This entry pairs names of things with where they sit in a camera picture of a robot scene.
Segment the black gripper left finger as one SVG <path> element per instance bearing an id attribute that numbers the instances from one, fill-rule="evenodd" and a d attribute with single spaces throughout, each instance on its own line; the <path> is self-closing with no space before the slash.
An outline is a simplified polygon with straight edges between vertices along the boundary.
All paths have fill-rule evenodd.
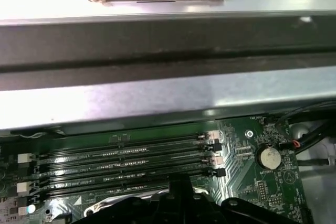
<path id="1" fill-rule="evenodd" d="M 169 176 L 169 192 L 158 200 L 122 200 L 76 223 L 185 223 L 185 175 Z"/>

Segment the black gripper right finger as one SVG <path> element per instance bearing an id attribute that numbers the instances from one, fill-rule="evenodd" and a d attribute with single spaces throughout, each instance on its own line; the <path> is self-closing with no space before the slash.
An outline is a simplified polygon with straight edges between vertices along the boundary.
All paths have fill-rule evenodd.
<path id="1" fill-rule="evenodd" d="M 239 198 L 220 205 L 194 193 L 189 176 L 183 176 L 185 223 L 293 223 L 293 220 Z"/>

